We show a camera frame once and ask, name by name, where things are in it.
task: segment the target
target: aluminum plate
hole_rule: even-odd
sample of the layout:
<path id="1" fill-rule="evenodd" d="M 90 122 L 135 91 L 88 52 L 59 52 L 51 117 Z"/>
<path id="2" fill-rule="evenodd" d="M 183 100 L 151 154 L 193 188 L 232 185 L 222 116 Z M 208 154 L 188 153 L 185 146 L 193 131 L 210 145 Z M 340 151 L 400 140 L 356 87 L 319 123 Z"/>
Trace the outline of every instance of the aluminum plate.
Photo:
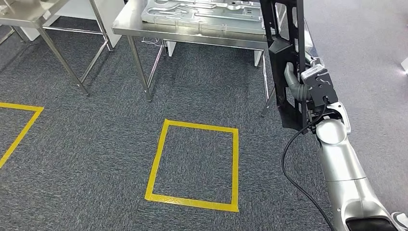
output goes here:
<path id="1" fill-rule="evenodd" d="M 236 0 L 148 0 L 141 14 L 148 23 L 265 34 L 259 2 Z"/>

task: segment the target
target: yellow floor tape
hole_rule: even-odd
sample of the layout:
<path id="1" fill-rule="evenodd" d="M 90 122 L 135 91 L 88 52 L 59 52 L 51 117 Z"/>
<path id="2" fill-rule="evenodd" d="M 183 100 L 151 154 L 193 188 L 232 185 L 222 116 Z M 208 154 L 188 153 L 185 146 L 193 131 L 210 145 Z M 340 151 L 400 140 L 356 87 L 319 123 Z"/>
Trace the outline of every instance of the yellow floor tape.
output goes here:
<path id="1" fill-rule="evenodd" d="M 198 128 L 204 130 L 222 131 L 232 133 L 232 193 L 231 204 L 200 201 L 188 198 L 180 198 L 173 196 L 157 195 L 153 193 L 154 181 L 156 180 L 157 170 L 159 169 L 160 158 L 166 139 L 166 134 L 169 126 L 178 126 L 186 128 Z M 149 182 L 147 183 L 146 194 L 144 197 L 148 201 L 163 202 L 176 205 L 186 205 L 198 208 L 208 208 L 216 210 L 224 210 L 231 212 L 238 212 L 238 129 L 226 128 L 219 126 L 211 126 L 204 124 L 194 124 L 187 122 L 179 122 L 165 119 L 163 124 L 162 133 L 160 135 L 159 144 L 157 147 L 156 156 L 153 161 L 152 170 L 150 172 Z"/>
<path id="2" fill-rule="evenodd" d="M 21 104 L 14 104 L 14 103 L 0 103 L 0 107 L 12 108 L 12 109 L 18 109 L 18 110 L 27 110 L 27 111 L 33 111 L 34 112 L 31 119 L 28 121 L 28 123 L 25 125 L 23 130 L 20 132 L 20 134 L 18 134 L 17 138 L 14 140 L 14 142 L 11 144 L 9 149 L 7 149 L 6 153 L 0 159 L 0 168 L 1 168 L 1 167 L 3 167 L 4 163 L 6 163 L 7 159 L 13 153 L 13 151 L 15 150 L 17 145 L 20 143 L 20 141 L 23 139 L 23 137 L 26 135 L 26 133 L 28 132 L 30 127 L 34 124 L 34 121 L 36 121 L 39 114 L 42 112 L 42 110 L 44 108 L 43 107 L 34 107 L 34 106 L 21 105 Z"/>

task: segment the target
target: gray carpet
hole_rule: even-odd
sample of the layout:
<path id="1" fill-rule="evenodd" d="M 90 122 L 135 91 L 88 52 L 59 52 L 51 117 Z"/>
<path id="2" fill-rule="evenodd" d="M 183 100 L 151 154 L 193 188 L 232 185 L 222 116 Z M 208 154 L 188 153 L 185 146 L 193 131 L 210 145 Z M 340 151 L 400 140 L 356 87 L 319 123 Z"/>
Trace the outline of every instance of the gray carpet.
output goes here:
<path id="1" fill-rule="evenodd" d="M 57 23 L 96 26 L 66 18 Z M 101 42 L 98 36 L 49 33 L 77 73 Z M 157 47 L 136 40 L 148 70 Z M 174 57 L 160 60 L 152 103 L 144 98 L 124 38 L 115 51 L 102 53 L 85 81 L 89 97 L 81 95 L 42 39 L 27 46 L 13 36 L 0 46 L 2 54 L 12 51 L 21 55 L 1 56 L 1 101 L 45 109 L 0 169 L 1 229 L 328 229 L 281 173 L 281 151 L 294 131 L 281 127 L 274 108 L 259 117 L 262 71 L 253 66 L 252 51 L 177 44 Z M 0 133 L 3 147 L 26 117 L 0 110 L 0 118 L 10 118 L 11 126 Z M 144 200 L 165 118 L 239 129 L 239 213 Z M 230 151 L 228 134 L 170 128 L 154 192 L 227 202 Z M 308 134 L 293 143 L 288 169 L 329 212 L 317 159 L 315 139 Z"/>

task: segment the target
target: black cable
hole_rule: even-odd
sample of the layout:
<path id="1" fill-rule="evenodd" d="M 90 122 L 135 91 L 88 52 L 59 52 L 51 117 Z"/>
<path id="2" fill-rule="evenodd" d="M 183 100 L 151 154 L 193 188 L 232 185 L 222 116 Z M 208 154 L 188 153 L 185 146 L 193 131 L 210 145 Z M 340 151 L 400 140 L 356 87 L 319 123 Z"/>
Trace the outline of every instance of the black cable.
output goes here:
<path id="1" fill-rule="evenodd" d="M 327 100 L 324 99 L 324 108 L 321 111 L 320 115 L 314 119 L 312 122 L 310 122 L 308 125 L 306 125 L 304 128 L 302 128 L 301 130 L 299 130 L 288 142 L 288 144 L 286 145 L 285 149 L 283 150 L 282 153 L 282 157 L 281 157 L 281 167 L 282 167 L 282 171 L 283 174 L 285 175 L 285 177 L 290 181 L 290 183 L 292 183 L 298 190 L 300 190 L 306 197 L 309 198 L 309 200 L 316 206 L 316 208 L 319 210 L 319 212 L 323 215 L 324 219 L 326 220 L 327 224 L 329 225 L 330 229 L 332 231 L 334 230 L 334 227 L 332 225 L 332 223 L 330 222 L 329 218 L 327 217 L 327 215 L 324 213 L 323 209 L 321 209 L 321 207 L 318 205 L 318 203 L 315 201 L 315 199 L 313 199 L 313 197 L 311 195 L 309 195 L 302 187 L 300 187 L 300 185 L 298 185 L 291 177 L 288 176 L 288 174 L 286 173 L 285 170 L 285 156 L 286 156 L 286 152 L 288 151 L 289 146 L 292 144 L 292 142 L 294 141 L 294 139 L 296 139 L 296 137 L 298 137 L 301 133 L 303 133 L 306 129 L 308 129 L 310 126 L 314 125 L 315 123 L 317 123 L 322 116 L 324 115 L 324 113 L 326 112 L 326 106 L 327 106 Z"/>

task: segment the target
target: white floor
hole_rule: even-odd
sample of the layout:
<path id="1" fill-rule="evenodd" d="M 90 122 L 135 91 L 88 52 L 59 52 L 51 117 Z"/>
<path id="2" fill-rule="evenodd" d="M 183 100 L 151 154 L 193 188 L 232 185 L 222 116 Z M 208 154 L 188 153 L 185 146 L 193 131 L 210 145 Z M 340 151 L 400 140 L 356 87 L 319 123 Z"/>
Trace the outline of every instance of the white floor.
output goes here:
<path id="1" fill-rule="evenodd" d="M 305 0 L 305 17 L 373 188 L 408 212 L 408 1 Z"/>

